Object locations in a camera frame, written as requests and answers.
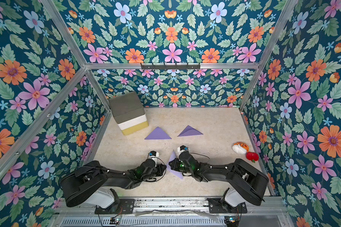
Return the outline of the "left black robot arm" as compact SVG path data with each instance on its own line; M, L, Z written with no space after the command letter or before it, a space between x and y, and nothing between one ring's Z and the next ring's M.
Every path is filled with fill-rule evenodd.
M147 159L140 166L127 171L116 171L101 166L96 160L76 168L60 180L60 187L67 207L83 203L107 208L115 202L115 192L106 191L104 187L119 187L130 190L141 183L153 183L156 177L164 176L167 166L156 164Z

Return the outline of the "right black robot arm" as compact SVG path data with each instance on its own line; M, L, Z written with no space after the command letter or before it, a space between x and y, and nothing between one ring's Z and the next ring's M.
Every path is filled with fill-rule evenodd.
M229 183L247 202L260 206L269 179L243 159L236 159L227 165L212 165L198 162L188 151L169 162L170 169L189 174L198 182L221 181Z

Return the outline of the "pale purple paper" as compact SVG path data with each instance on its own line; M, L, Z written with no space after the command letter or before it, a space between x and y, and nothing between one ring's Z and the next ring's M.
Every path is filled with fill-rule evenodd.
M170 155L169 161L167 163L167 170L172 173L173 175L177 176L179 179L183 180L183 175L181 172L177 172L171 169L170 162L176 159L176 153L173 151Z

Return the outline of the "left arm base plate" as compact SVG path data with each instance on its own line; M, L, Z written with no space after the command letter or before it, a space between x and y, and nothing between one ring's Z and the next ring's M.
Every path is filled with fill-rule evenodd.
M97 207L95 209L96 215L108 215L108 214L132 214L135 206L134 199L119 199L111 204L107 208Z

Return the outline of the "purple square paper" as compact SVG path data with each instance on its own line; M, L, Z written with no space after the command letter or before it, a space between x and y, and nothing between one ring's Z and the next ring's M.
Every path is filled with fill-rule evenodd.
M198 135L203 135L200 131L197 129L187 126L179 135L178 137L187 137L187 136L198 136Z
M171 137L160 127L155 128L145 140L171 140Z

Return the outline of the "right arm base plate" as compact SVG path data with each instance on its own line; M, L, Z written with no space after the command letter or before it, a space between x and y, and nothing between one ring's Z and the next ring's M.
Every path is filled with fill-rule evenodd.
M222 200L222 198L207 198L208 208L211 214L246 214L246 203L240 203L233 207Z

